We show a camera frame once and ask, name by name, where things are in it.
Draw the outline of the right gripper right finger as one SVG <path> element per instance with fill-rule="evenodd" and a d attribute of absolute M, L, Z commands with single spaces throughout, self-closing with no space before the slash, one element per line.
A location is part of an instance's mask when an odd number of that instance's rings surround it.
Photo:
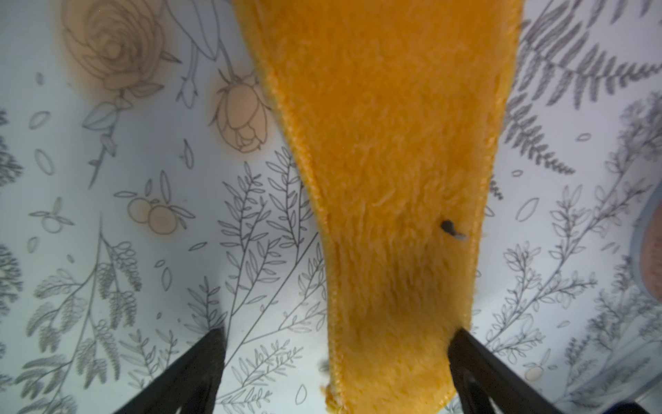
<path fill-rule="evenodd" d="M 553 413 L 560 411 L 534 391 L 466 329 L 448 346 L 453 384 L 465 413 Z"/>

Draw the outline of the orange insole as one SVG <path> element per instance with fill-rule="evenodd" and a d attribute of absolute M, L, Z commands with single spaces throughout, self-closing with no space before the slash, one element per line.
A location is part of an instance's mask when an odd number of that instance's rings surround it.
<path fill-rule="evenodd" d="M 436 413 L 472 318 L 520 1 L 237 1 L 317 218 L 333 413 Z"/>

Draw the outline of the floral table cloth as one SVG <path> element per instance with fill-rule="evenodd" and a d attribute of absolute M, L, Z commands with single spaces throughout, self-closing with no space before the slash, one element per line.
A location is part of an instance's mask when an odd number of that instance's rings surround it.
<path fill-rule="evenodd" d="M 215 328 L 218 413 L 322 413 L 327 274 L 229 1 L 1 4 L 1 410 L 111 413 Z M 472 334 L 567 413 L 661 410 L 634 280 L 661 4 L 529 1 Z"/>

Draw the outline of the pink can white lid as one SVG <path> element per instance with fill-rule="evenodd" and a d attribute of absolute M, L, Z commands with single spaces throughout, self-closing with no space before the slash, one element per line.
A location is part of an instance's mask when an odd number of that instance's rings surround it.
<path fill-rule="evenodd" d="M 630 248 L 634 280 L 641 291 L 661 303 L 661 183 L 635 222 Z"/>

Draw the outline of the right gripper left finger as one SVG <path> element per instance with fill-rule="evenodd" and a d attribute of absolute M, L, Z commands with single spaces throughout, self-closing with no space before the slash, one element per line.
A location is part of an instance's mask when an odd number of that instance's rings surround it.
<path fill-rule="evenodd" d="M 225 369 L 227 338 L 212 329 L 117 411 L 120 414 L 212 414 Z"/>

